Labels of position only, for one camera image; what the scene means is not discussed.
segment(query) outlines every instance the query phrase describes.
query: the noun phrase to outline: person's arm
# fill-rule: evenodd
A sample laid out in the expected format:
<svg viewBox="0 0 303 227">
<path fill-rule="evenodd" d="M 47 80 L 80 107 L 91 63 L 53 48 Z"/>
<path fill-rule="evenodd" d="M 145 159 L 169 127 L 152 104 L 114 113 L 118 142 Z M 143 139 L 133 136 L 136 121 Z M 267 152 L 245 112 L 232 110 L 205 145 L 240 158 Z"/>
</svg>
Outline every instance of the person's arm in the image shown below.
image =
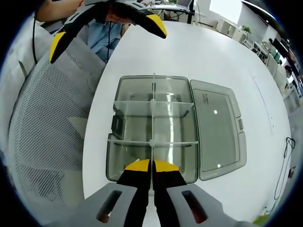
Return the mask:
<svg viewBox="0 0 303 227">
<path fill-rule="evenodd" d="M 77 8 L 83 4 L 83 0 L 46 0 L 37 13 L 40 22 L 59 20 L 71 16 Z"/>
</svg>

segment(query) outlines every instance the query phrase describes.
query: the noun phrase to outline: clear plastic container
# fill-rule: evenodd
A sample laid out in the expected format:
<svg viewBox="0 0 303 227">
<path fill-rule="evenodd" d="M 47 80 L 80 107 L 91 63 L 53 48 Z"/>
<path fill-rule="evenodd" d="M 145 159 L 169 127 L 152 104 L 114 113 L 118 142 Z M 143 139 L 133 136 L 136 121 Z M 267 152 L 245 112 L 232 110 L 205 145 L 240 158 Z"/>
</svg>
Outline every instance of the clear plastic container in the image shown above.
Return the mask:
<svg viewBox="0 0 303 227">
<path fill-rule="evenodd" d="M 136 76 L 120 79 L 107 145 L 107 177 L 116 181 L 136 160 L 163 160 L 197 179 L 198 139 L 188 80 Z"/>
</svg>

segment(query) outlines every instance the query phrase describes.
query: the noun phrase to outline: potted plant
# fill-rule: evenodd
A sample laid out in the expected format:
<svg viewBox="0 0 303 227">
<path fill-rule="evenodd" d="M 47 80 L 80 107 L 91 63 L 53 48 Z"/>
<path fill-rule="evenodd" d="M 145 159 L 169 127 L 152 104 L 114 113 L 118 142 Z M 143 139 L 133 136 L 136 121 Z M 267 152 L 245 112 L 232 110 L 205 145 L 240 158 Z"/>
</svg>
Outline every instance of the potted plant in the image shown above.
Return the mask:
<svg viewBox="0 0 303 227">
<path fill-rule="evenodd" d="M 248 27 L 248 26 L 243 25 L 243 26 L 242 26 L 242 30 L 243 30 L 244 32 L 248 32 L 248 33 L 251 34 L 251 29 L 250 29 L 250 27 Z"/>
</svg>

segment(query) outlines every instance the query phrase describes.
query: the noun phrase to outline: gray gripper housing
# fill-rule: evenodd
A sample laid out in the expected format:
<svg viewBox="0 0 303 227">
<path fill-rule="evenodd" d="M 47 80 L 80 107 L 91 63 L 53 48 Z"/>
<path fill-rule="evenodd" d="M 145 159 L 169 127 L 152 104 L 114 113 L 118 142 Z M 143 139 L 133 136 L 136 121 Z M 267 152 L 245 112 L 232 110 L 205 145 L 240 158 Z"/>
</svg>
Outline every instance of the gray gripper housing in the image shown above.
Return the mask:
<svg viewBox="0 0 303 227">
<path fill-rule="evenodd" d="M 99 191 L 88 197 L 75 210 L 73 215 L 65 220 L 52 222 L 46 227 L 123 227 L 129 206 L 137 189 L 116 183 L 108 183 Z M 222 204 L 195 184 L 168 188 L 167 192 L 176 209 L 180 227 L 256 227 L 256 225 L 236 221 L 226 215 Z M 197 223 L 193 212 L 185 199 L 190 195 L 199 204 L 206 220 Z M 111 207 L 110 219 L 107 223 L 100 222 L 97 217 L 116 197 L 116 203 Z"/>
</svg>

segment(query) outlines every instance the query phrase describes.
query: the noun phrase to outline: mesh chair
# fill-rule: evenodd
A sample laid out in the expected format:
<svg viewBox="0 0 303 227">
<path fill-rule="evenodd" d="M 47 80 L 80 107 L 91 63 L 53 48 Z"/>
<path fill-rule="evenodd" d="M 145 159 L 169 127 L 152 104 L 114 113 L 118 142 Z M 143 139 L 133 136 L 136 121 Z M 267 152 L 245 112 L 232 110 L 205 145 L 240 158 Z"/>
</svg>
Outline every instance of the mesh chair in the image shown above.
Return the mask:
<svg viewBox="0 0 303 227">
<path fill-rule="evenodd" d="M 246 32 L 246 38 L 242 42 L 242 44 L 246 46 L 248 49 L 252 50 L 255 44 L 254 37 L 250 33 Z"/>
<path fill-rule="evenodd" d="M 79 39 L 55 64 L 48 56 L 25 81 L 9 129 L 9 164 L 17 193 L 41 224 L 66 217 L 84 199 L 84 137 L 76 128 L 88 118 L 105 67 Z"/>
</svg>

